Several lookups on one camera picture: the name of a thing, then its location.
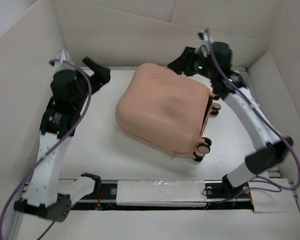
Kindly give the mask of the pink hard-shell suitcase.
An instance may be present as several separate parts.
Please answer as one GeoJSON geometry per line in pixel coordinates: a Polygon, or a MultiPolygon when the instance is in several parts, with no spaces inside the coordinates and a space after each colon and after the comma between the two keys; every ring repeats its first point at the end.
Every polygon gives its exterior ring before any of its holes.
{"type": "Polygon", "coordinates": [[[208,86],[154,63],[143,63],[118,101],[115,119],[127,134],[172,157],[201,162],[211,151],[204,137],[221,105],[208,86]]]}

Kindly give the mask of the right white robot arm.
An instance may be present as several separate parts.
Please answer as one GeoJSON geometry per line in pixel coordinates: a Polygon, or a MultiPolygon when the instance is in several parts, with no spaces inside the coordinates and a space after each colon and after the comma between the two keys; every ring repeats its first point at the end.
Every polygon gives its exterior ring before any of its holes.
{"type": "Polygon", "coordinates": [[[236,114],[253,143],[255,152],[222,178],[221,191],[227,197],[239,192],[240,186],[280,164],[293,145],[291,137],[283,137],[257,113],[256,103],[243,92],[244,78],[232,70],[232,50],[224,42],[187,46],[167,67],[178,75],[201,75],[210,80],[213,93],[236,114]]]}

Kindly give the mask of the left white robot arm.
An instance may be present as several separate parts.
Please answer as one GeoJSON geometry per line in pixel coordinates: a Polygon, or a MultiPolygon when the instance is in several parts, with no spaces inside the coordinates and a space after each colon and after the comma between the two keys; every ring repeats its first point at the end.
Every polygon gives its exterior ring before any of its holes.
{"type": "Polygon", "coordinates": [[[75,130],[88,111],[92,95],[111,79],[111,71],[91,58],[82,59],[93,74],[88,76],[70,61],[50,60],[57,70],[50,84],[52,96],[39,127],[39,151],[32,177],[24,195],[13,204],[16,212],[63,222],[82,198],[97,198],[101,178],[84,172],[62,190],[58,189],[63,160],[75,130]]]}

